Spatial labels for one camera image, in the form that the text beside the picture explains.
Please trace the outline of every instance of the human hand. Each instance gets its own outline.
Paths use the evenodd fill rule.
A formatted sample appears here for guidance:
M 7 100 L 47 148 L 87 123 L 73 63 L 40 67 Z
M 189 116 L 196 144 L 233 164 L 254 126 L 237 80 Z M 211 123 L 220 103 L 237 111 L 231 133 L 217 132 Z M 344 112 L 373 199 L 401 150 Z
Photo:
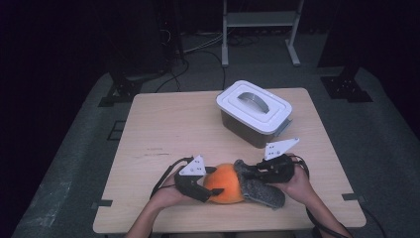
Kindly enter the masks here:
M 291 198 L 304 205 L 319 198 L 309 182 L 308 175 L 299 165 L 294 166 L 294 176 L 289 182 L 272 183 L 271 185 L 280 188 Z
M 163 182 L 159 190 L 151 198 L 150 203 L 157 206 L 160 209 L 164 209 L 170 206 L 174 206 L 183 201 L 193 200 L 193 198 L 183 195 L 175 186 L 175 175 L 179 172 L 172 173 Z

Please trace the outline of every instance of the wooden table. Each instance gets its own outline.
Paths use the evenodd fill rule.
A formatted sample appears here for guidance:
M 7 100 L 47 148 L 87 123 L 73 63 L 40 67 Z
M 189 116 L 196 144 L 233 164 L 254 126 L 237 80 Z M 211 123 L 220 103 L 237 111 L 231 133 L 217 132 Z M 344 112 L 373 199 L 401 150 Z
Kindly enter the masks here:
M 290 127 L 276 138 L 300 142 L 289 152 L 302 157 L 311 182 L 337 218 L 347 227 L 366 224 L 334 148 L 308 92 L 303 88 L 269 89 L 288 101 L 293 112 Z M 93 224 L 97 233 L 125 233 L 149 200 L 154 185 L 176 160 L 202 155 L 206 166 L 242 159 L 254 165 L 263 158 L 257 149 L 226 129 L 216 96 L 220 91 L 139 94 L 133 101 L 102 199 Z M 164 210 L 154 232 L 299 230 L 312 228 L 305 207 L 286 198 L 272 210 L 254 202 L 236 204 L 194 201 Z

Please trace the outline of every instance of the white shelf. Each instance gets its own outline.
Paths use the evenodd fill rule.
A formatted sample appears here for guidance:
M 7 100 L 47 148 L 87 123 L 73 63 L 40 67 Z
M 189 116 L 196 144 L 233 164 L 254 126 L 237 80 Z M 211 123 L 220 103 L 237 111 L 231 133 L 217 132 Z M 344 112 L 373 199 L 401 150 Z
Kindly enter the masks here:
M 293 26 L 296 12 L 247 12 L 228 13 L 227 27 L 276 27 Z

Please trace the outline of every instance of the floor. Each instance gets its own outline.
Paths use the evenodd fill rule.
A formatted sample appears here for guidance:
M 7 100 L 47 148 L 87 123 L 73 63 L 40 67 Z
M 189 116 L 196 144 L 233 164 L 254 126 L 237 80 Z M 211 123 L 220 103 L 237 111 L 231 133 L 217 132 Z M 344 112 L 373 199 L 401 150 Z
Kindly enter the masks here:
M 372 102 L 331 99 L 320 77 L 337 75 L 341 68 L 316 66 L 327 35 L 297 35 L 300 67 L 291 63 L 286 37 L 236 39 L 240 44 L 229 48 L 228 67 L 220 65 L 218 44 L 194 51 L 185 57 L 186 62 L 173 63 L 176 79 L 167 73 L 146 82 L 141 93 L 222 90 L 241 79 L 263 88 L 306 88 L 361 205 L 367 209 L 367 225 L 351 229 L 354 236 L 383 237 L 380 227 L 387 237 L 420 234 L 416 222 L 420 219 L 416 205 L 420 200 L 420 142 L 379 80 L 363 68 L 356 76 Z M 210 39 L 184 36 L 182 40 L 188 50 Z M 98 107 L 111 85 L 109 74 L 98 78 L 13 237 L 105 237 L 96 234 L 92 224 L 118 149 L 118 140 L 109 136 L 115 123 L 127 118 L 131 106 Z M 295 235 L 310 237 L 310 232 L 296 231 Z

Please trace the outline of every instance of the orange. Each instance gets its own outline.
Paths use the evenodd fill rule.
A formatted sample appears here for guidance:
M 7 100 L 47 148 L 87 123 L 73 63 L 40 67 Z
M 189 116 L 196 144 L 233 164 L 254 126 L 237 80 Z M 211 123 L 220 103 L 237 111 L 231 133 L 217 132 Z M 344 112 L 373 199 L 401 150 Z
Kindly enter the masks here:
M 224 188 L 219 195 L 214 195 L 209 200 L 217 203 L 235 203 L 244 200 L 239 185 L 238 176 L 233 164 L 222 164 L 216 167 L 217 170 L 204 178 L 204 187 L 211 190 L 213 188 Z

